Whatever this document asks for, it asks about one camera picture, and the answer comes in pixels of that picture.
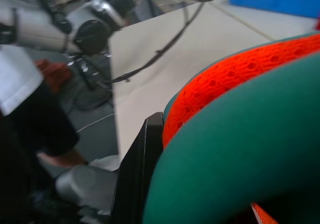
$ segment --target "orange mesh fabric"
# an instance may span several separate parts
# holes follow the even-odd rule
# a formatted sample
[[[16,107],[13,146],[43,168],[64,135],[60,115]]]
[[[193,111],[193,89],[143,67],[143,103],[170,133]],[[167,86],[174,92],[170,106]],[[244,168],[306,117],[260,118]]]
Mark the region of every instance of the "orange mesh fabric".
[[[263,224],[278,224],[268,213],[266,213],[258,204],[253,203],[255,211],[257,212],[260,220]]]
[[[250,49],[211,66],[180,91],[164,126],[164,148],[184,123],[215,98],[255,76],[316,51],[320,51],[320,34]]]

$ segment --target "orange fabric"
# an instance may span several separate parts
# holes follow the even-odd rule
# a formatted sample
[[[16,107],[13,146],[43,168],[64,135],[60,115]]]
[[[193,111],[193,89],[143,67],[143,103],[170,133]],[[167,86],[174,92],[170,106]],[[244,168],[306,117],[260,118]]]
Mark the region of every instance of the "orange fabric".
[[[266,213],[258,204],[253,203],[252,206],[254,207],[263,224],[278,224],[278,222],[274,220],[268,213]]]
[[[38,60],[35,64],[41,70],[46,84],[49,85],[53,93],[57,93],[62,84],[71,77],[71,71],[65,63],[51,63],[48,60]]]
[[[180,91],[164,126],[163,146],[199,110],[228,90],[316,51],[320,51],[320,34],[253,48],[211,66]]]

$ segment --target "white shirt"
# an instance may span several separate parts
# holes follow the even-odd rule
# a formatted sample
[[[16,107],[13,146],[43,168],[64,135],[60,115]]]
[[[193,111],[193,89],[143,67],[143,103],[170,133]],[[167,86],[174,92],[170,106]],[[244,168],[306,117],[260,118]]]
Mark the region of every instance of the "white shirt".
[[[30,56],[19,47],[0,46],[0,110],[9,115],[43,80]]]

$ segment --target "green cushion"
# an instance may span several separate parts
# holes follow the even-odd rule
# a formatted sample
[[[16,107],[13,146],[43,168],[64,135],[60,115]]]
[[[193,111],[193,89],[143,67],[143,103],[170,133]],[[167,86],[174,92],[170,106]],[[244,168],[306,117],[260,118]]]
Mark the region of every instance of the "green cushion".
[[[170,101],[168,102],[168,104],[166,105],[166,108],[164,110],[164,113],[163,113],[163,120],[166,121],[167,118],[168,118],[168,115],[169,115],[169,112],[170,112],[170,109],[172,107],[172,105],[174,104],[177,96],[178,96],[179,92],[176,93],[171,99]]]
[[[187,122],[158,161],[144,224],[221,223],[287,192],[304,201],[281,224],[318,221],[318,200],[306,200],[319,194],[319,73],[320,54],[296,61],[230,90]]]

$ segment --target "table surface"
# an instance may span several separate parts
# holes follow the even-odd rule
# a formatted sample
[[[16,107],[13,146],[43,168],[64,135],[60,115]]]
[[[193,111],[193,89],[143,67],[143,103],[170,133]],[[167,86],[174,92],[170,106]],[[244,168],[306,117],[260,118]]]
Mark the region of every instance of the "table surface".
[[[188,7],[189,15],[198,4]],[[177,10],[124,28],[111,39],[112,76],[135,70],[151,59],[183,26]],[[162,112],[184,84],[213,62],[272,40],[313,31],[315,19],[206,3],[182,38],[153,66],[113,86],[119,154],[124,157],[144,120]]]

